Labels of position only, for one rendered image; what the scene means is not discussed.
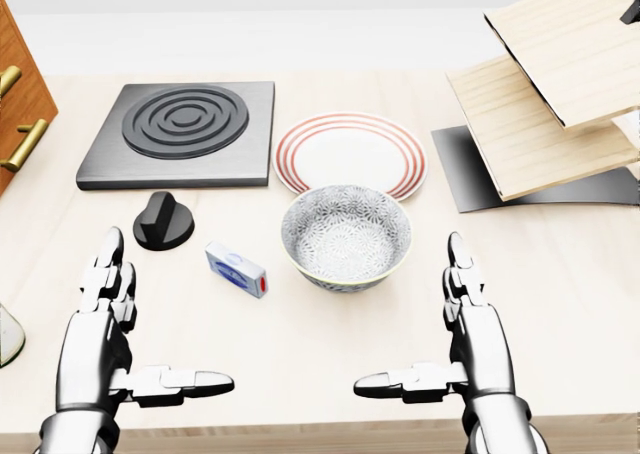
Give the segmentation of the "white plate with red rings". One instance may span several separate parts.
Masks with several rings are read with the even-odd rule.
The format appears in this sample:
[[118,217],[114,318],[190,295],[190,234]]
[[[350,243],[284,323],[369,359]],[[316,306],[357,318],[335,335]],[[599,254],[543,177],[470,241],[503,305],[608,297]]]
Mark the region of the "white plate with red rings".
[[292,126],[272,153],[279,179],[296,194],[356,184],[404,200],[428,173],[422,143],[408,129],[369,113],[330,112]]

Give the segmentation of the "wooden slat tray black stand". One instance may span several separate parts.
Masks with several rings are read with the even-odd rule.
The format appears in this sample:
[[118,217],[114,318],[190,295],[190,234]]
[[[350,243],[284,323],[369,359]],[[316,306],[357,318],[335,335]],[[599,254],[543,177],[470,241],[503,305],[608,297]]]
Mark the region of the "wooden slat tray black stand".
[[521,0],[485,21],[503,55],[452,71],[462,126],[433,132],[457,209],[640,205],[640,0]]

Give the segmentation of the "flat dark stove plate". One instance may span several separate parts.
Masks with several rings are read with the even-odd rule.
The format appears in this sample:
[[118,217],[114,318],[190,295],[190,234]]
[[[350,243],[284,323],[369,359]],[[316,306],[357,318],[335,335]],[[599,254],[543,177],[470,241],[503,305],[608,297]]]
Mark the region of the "flat dark stove plate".
[[127,84],[76,174],[82,190],[265,186],[272,81]]

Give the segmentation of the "wooden cabinet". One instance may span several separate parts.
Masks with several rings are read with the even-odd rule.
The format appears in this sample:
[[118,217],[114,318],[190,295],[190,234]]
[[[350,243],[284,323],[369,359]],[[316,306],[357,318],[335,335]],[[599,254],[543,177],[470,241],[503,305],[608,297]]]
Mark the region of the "wooden cabinet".
[[[36,66],[5,0],[0,0],[0,72],[10,65],[19,67],[21,78],[4,98],[0,98],[0,159],[8,158],[24,133],[18,125],[30,125],[38,119],[49,124],[58,114],[58,109]],[[0,194],[15,173],[0,167]]]

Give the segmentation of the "clear glass object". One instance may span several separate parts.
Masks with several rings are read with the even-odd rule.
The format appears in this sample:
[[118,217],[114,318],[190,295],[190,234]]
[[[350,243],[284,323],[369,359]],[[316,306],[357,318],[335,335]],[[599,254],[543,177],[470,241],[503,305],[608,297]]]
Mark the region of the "clear glass object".
[[24,348],[25,341],[23,327],[0,303],[0,369],[16,359]]

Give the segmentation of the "grey patterned bowl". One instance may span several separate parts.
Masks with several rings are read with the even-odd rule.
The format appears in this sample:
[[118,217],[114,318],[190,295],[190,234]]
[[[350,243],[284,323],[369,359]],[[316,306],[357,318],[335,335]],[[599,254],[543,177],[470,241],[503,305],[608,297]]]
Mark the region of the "grey patterned bowl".
[[283,215],[281,244],[312,284],[352,293],[376,286],[405,261],[412,225],[391,196],[358,185],[311,189]]

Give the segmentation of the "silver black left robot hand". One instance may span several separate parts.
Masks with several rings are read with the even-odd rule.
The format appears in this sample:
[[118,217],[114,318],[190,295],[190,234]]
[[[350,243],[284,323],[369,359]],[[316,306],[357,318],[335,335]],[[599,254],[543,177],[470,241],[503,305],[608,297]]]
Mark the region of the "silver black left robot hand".
[[80,307],[66,329],[57,370],[56,410],[115,415],[124,402],[142,408],[179,406],[186,398],[232,391],[234,380],[213,371],[174,370],[168,365],[131,371],[133,356],[126,334],[137,319],[136,271],[123,255],[122,232],[112,227],[84,272]]

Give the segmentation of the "blue white cream cheese box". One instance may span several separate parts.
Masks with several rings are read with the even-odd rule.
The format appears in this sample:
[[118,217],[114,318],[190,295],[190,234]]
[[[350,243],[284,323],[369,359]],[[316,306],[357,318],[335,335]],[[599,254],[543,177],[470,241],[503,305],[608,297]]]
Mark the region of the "blue white cream cheese box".
[[205,247],[210,269],[256,298],[268,292],[266,270],[224,245],[211,241]]

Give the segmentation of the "round black stove knob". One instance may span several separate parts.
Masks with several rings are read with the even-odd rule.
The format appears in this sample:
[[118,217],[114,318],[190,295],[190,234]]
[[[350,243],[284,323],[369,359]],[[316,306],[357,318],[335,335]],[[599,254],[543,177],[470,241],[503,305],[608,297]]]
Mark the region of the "round black stove knob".
[[194,229],[191,211],[168,191],[153,193],[133,224],[137,243],[151,251],[178,247],[191,237]]

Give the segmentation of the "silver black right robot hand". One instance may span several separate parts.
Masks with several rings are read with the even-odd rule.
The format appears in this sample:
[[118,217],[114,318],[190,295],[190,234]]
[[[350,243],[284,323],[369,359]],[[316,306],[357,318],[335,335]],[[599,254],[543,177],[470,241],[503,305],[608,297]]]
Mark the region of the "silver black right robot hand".
[[484,297],[484,280],[464,240],[452,232],[449,266],[442,274],[443,319],[451,332],[450,364],[418,362],[407,369],[365,376],[353,386],[364,398],[400,398],[406,404],[435,403],[453,392],[469,400],[513,394],[511,355],[497,310]]

